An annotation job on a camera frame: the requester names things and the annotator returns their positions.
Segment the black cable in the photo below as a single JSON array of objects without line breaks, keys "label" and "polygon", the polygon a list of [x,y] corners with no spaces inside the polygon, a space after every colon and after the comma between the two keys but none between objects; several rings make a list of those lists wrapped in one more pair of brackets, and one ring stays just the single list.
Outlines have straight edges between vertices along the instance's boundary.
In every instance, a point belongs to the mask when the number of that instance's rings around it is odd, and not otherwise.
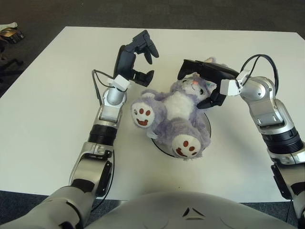
[{"label": "black cable", "polygon": [[101,202],[100,202],[97,206],[95,206],[95,207],[93,207],[93,208],[91,209],[91,212],[94,212],[94,211],[104,202],[104,200],[106,199],[106,197],[107,197],[107,195],[108,195],[108,193],[109,193],[109,190],[110,190],[110,188],[111,188],[111,186],[112,186],[112,181],[113,181],[113,177],[114,177],[114,163],[115,163],[114,151],[113,151],[113,154],[112,154],[112,155],[113,155],[112,177],[111,177],[111,181],[110,181],[110,184],[109,184],[107,193],[106,193],[106,195],[104,196],[104,198],[101,200]]},{"label": "black cable", "polygon": [[101,72],[101,71],[96,70],[96,69],[94,69],[94,71],[97,72],[97,73],[103,74],[103,75],[105,75],[105,76],[107,76],[107,77],[109,77],[111,79],[114,79],[111,75],[108,75],[107,73]]},{"label": "black cable", "polygon": [[274,73],[274,86],[275,86],[275,95],[276,95],[276,94],[277,94],[277,91],[278,91],[278,86],[279,86],[279,79],[278,79],[278,73],[277,73],[276,65],[275,65],[274,61],[271,59],[270,56],[265,55],[265,54],[256,54],[256,55],[253,55],[253,56],[251,56],[248,60],[246,60],[246,62],[243,64],[243,66],[242,66],[242,68],[241,68],[240,71],[242,71],[242,70],[245,68],[245,66],[249,63],[249,61],[251,61],[251,60],[252,60],[253,58],[255,58],[255,57],[257,57],[257,58],[256,58],[256,60],[255,60],[255,62],[254,62],[254,65],[253,65],[253,67],[252,67],[252,70],[251,70],[251,72],[250,72],[248,78],[251,77],[251,74],[252,74],[252,72],[253,72],[253,70],[254,70],[254,67],[255,67],[256,62],[258,61],[258,59],[259,59],[260,57],[264,57],[266,60],[269,61],[269,63],[270,63],[271,66],[272,66],[272,69],[273,69],[273,73]]},{"label": "black cable", "polygon": [[286,215],[286,222],[288,221],[288,216],[289,216],[289,212],[290,212],[291,203],[292,203],[292,199],[290,200],[290,203],[289,203],[289,207],[288,207],[288,211],[287,211],[287,215]]},{"label": "black cable", "polygon": [[102,105],[101,94],[100,94],[99,88],[97,87],[97,84],[96,84],[96,81],[95,81],[95,78],[94,78],[94,70],[92,71],[92,79],[93,79],[93,84],[94,84],[96,96],[99,99],[100,105]]},{"label": "black cable", "polygon": [[98,81],[99,81],[103,86],[109,87],[109,88],[114,88],[114,87],[112,87],[112,86],[109,86],[109,85],[104,84],[104,83],[100,80],[99,76],[97,75],[97,72],[98,72],[98,71],[96,71],[96,70],[93,70],[93,71],[94,71],[94,73],[95,73],[95,75],[96,75],[96,78],[98,79]]}]

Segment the plush cat paw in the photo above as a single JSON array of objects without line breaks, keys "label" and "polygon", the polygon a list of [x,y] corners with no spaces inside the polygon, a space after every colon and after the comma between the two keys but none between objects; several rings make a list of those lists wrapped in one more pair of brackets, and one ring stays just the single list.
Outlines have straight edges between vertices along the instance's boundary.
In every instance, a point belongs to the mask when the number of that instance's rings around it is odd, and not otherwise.
[{"label": "plush cat paw", "polygon": [[191,135],[178,135],[172,141],[172,149],[180,158],[195,157],[201,149],[200,141]]},{"label": "plush cat paw", "polygon": [[132,105],[132,119],[142,128],[148,128],[155,120],[153,108],[146,103],[139,102]]}]

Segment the purple plush cat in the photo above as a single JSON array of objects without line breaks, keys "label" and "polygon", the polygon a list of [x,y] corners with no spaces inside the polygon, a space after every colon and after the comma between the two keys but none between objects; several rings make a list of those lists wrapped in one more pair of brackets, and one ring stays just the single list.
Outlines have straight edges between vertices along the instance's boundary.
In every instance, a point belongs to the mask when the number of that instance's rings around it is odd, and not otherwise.
[{"label": "purple plush cat", "polygon": [[167,145],[174,157],[201,157],[211,140],[204,110],[196,105],[209,97],[214,88],[214,83],[195,73],[176,81],[169,93],[145,90],[131,106],[133,121],[138,127],[147,128],[148,137]]}]

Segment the plush cat ear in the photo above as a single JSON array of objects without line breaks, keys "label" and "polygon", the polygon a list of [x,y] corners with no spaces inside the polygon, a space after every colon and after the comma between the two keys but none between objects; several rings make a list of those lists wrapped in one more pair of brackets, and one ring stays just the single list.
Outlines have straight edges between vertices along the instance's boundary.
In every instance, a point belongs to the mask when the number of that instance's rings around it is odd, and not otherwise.
[{"label": "plush cat ear", "polygon": [[215,57],[210,57],[210,58],[206,59],[204,62],[206,62],[206,63],[216,63],[216,58]]},{"label": "plush cat ear", "polygon": [[211,81],[205,81],[205,84],[206,84],[206,88],[208,89],[208,91],[210,93],[212,93],[212,91],[217,87],[217,85]]}]

